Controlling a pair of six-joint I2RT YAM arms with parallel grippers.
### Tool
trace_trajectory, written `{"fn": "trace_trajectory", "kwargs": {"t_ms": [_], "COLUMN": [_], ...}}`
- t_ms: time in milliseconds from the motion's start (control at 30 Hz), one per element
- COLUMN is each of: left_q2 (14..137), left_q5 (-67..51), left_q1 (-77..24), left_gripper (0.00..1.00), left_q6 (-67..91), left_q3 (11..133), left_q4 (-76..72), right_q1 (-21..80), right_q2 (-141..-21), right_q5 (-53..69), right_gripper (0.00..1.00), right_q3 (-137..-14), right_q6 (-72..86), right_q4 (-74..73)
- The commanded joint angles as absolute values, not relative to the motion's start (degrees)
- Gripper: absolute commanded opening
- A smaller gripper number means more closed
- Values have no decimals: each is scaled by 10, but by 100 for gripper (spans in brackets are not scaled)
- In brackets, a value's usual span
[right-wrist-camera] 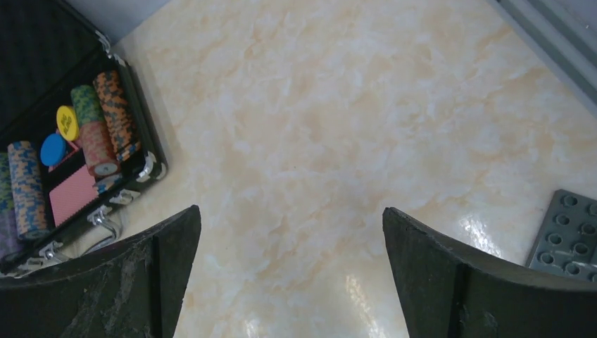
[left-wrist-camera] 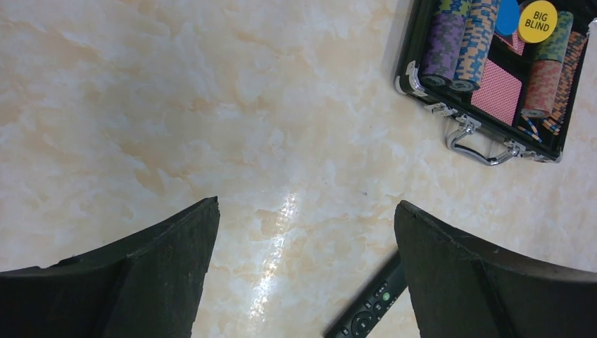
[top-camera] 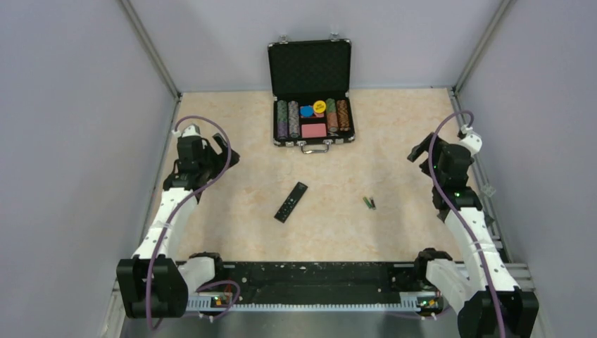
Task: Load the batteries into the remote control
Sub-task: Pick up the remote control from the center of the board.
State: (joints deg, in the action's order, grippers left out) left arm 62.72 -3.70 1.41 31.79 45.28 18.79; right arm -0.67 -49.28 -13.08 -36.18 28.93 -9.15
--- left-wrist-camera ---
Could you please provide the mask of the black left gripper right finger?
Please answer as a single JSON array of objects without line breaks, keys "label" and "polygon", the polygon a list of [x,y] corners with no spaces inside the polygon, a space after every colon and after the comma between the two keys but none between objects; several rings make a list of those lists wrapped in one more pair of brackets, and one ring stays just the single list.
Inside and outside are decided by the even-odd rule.
[{"label": "black left gripper right finger", "polygon": [[408,201],[394,231],[422,337],[595,337],[596,274],[510,251]]}]

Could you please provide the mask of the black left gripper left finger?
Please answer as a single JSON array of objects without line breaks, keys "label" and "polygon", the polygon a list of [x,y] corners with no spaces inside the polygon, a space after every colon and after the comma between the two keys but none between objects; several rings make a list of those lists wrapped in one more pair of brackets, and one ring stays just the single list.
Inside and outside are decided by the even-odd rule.
[{"label": "black left gripper left finger", "polygon": [[216,197],[46,268],[1,274],[2,337],[190,337],[220,222]]}]

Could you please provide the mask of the black remote control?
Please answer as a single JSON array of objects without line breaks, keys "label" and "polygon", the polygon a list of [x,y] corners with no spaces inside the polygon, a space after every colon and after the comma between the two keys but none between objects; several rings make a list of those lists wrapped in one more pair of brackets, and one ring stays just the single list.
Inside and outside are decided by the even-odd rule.
[{"label": "black remote control", "polygon": [[407,288],[401,255],[395,251],[323,334],[366,337]]}]

